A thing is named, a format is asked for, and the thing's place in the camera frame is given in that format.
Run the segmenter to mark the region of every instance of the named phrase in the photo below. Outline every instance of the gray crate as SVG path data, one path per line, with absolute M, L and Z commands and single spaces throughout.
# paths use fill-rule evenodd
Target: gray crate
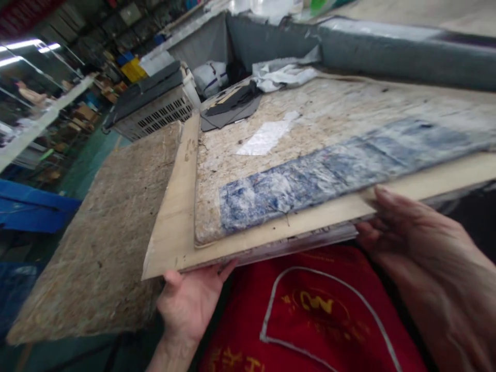
M 173 121 L 188 120 L 193 110 L 199 107 L 200 98 L 189 72 L 181 85 L 118 121 L 112 129 L 131 142 L 137 141 Z

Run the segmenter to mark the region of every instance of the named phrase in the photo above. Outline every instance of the fluorescent light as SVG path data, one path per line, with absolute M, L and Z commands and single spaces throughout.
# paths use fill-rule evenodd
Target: fluorescent light
M 49 46 L 46 46 L 45 48 L 41 48 L 41 49 L 38 49 L 38 52 L 40 53 L 48 53 L 50 50 L 55 50 L 55 49 L 59 49 L 60 48 L 60 44 L 52 44 L 52 45 L 49 45 Z
M 17 56 L 17 57 L 12 57 L 12 58 L 9 58 L 9 59 L 0 60 L 0 67 L 13 64 L 13 63 L 15 63 L 17 61 L 20 61 L 22 59 L 24 59 L 24 58 L 21 57 L 21 56 Z
M 14 44 L 9 44 L 6 46 L 0 46 L 0 52 L 4 52 L 7 49 L 14 50 L 14 49 L 20 49 L 20 48 L 25 48 L 31 45 L 38 45 L 41 44 L 42 41 L 40 39 L 33 39 L 33 40 L 26 40 L 26 41 L 20 41 L 18 43 Z

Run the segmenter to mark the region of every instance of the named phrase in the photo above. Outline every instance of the table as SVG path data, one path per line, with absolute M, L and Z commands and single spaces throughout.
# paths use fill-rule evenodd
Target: table
M 93 81 L 92 77 L 85 77 L 69 93 L 60 97 L 41 117 L 36 120 L 30 120 L 29 127 L 26 130 L 6 147 L 0 149 L 0 173 L 58 118 L 61 110 L 91 87 Z

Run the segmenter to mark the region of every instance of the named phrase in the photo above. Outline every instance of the hand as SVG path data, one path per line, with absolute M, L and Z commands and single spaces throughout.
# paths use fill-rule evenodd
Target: hand
M 237 264 L 238 261 L 233 260 L 220 272 L 221 264 L 183 275 L 166 271 L 166 285 L 157 301 L 165 332 L 174 338 L 199 343 L 212 318 L 222 285 Z
M 379 217 L 356 225 L 357 240 L 396 283 L 440 370 L 494 370 L 495 266 L 457 222 L 375 192 Z

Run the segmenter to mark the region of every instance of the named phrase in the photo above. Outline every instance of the person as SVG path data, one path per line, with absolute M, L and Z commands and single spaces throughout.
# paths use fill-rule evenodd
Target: person
M 29 89 L 26 84 L 19 80 L 15 83 L 19 88 L 19 94 L 22 95 L 25 99 L 31 102 L 33 105 L 38 107 L 43 107 L 45 100 L 47 99 L 46 94 L 39 94 L 35 91 Z
M 238 268 L 199 370 L 496 370 L 494 264 L 457 222 L 386 187 L 375 194 L 378 215 L 356 240 L 413 328 L 365 255 L 334 245 Z M 148 371 L 188 370 L 236 264 L 165 273 L 166 329 Z

